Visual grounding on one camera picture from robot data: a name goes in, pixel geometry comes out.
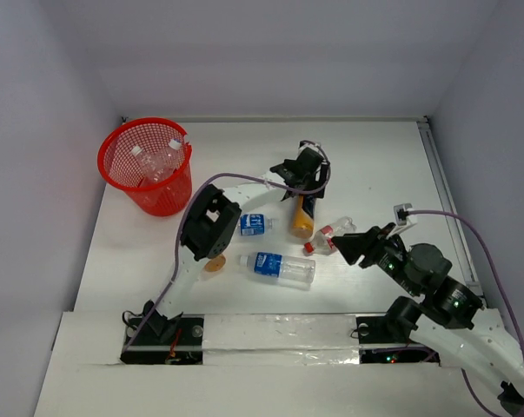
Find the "blue label bottle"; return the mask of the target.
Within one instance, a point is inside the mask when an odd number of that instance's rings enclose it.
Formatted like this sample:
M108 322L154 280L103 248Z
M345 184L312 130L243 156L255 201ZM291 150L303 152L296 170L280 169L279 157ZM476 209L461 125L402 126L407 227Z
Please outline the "blue label bottle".
M264 214L245 214L242 215L237 223L239 236L259 236L266 235L277 229L279 220L268 217Z
M240 255L238 264L259 282L269 285L310 290L315 278L313 260L269 252Z

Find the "large clear plastic bottle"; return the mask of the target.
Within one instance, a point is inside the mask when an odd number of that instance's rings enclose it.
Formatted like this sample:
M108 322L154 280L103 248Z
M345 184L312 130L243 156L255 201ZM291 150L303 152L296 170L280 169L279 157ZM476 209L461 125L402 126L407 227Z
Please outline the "large clear plastic bottle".
M156 166L151 176L153 183L159 183L171 177L182 162L182 143L172 139L168 146L156 153Z

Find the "blue label bottle front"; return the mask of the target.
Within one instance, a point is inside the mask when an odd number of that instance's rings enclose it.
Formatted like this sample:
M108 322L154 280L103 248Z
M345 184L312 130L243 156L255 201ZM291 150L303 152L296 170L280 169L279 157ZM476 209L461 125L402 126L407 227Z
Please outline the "blue label bottle front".
M240 255L238 264L259 282L269 285L310 290L315 278L313 260L269 252Z

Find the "aluminium rail right edge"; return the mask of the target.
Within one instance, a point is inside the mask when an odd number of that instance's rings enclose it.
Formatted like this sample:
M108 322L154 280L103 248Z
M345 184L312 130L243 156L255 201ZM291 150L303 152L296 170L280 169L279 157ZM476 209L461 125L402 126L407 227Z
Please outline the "aluminium rail right edge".
M429 118L424 116L423 118L419 119L416 124L439 195L441 211L455 214L456 208L448 186L447 177L445 176L438 150L435 145ZM456 218L448 216L445 217L445 221L448 226L451 241L454 244L454 252L456 253L456 259L461 270L462 279L464 280L465 284L482 299L485 305L487 305L481 284L476 275L472 256L468 250L468 244L462 225Z

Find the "red mesh plastic bin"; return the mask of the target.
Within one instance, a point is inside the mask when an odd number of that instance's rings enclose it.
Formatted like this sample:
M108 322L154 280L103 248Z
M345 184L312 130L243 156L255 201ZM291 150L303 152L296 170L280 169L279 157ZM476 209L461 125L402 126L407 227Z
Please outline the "red mesh plastic bin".
M152 184L130 151L138 145L156 156L172 139L182 143L181 165L171 177ZM98 151L97 167L104 181L124 192L145 213L165 217L184 209L191 197L191 155L182 126L165 118L146 117L125 122L108 135Z

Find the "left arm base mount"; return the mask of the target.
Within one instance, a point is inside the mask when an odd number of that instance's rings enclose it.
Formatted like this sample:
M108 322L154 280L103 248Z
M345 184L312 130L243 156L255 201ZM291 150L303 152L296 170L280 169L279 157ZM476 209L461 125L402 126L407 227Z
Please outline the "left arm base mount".
M121 353L120 361L128 365L202 365L204 317L185 315L174 333L161 341L147 326Z

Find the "clear unlabeled plastic bottle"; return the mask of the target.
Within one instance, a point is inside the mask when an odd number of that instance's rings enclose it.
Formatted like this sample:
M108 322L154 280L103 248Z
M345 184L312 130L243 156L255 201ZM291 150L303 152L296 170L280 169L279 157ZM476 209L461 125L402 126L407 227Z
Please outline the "clear unlabeled plastic bottle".
M145 151L138 145L132 148L130 154L132 154L135 157L141 171L143 172L144 177L152 184L158 183L156 157L151 155L149 152Z

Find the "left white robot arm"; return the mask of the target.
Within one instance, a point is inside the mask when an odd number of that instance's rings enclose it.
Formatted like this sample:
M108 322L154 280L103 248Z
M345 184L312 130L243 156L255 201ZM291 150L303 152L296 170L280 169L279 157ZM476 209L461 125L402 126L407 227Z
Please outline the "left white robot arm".
M155 342L170 341L201 270L231 243L241 215L292 196L323 194L330 169L322 147L306 141L294 159L286 159L262 175L223 172L210 177L182 215L172 272L159 295L144 306L135 332L145 329Z

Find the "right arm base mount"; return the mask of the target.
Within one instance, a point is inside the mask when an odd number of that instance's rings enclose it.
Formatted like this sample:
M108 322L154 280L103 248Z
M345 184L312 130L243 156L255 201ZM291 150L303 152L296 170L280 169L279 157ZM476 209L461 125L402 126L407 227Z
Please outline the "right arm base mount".
M361 364L440 364L441 359L430 347L411 341L404 335L394 335L383 323L381 315L355 318L350 337L358 342Z

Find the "small orange juice bottle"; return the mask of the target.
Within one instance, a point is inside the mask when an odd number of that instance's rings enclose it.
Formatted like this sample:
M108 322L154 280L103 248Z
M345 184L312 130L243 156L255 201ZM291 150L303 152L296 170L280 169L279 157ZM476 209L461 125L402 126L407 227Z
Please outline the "small orange juice bottle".
M224 255L218 255L206 263L204 270L209 273L215 273L220 271L224 267L225 263L226 257Z

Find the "blue label bottle middle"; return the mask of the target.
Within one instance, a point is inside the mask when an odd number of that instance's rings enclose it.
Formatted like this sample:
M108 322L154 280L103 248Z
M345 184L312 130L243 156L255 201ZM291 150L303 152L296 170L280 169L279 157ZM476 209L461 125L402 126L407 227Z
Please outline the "blue label bottle middle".
M237 223L239 236L259 236L266 235L277 229L279 220L268 217L264 214L245 214L242 215Z

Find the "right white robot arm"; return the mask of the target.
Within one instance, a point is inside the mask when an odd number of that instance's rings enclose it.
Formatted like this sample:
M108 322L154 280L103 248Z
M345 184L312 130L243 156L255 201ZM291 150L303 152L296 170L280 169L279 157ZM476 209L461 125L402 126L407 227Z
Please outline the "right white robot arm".
M524 339L509 333L498 310L449 276L451 262L434 245L407 248L392 224L332 242L349 265L377 267L406 295L382 315L363 316L355 334L363 345L420 344L481 380L512 416L524 416Z

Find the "tall orange juice bottle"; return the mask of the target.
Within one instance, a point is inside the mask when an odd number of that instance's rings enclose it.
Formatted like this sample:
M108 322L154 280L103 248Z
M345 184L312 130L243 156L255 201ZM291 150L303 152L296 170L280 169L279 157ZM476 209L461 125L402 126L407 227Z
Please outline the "tall orange juice bottle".
M315 228L316 198L312 195L299 195L293 214L290 232L299 239L308 239Z

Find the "crushed red label bottle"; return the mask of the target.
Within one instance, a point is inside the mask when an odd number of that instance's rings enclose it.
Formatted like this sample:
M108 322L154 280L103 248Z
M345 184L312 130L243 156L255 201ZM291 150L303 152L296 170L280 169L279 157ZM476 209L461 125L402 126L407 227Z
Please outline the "crushed red label bottle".
M320 228L313 236L312 240L304 244L306 255L320 254L330 255L335 252L335 245L332 242L334 237L354 233L356 226L348 216L343 216Z

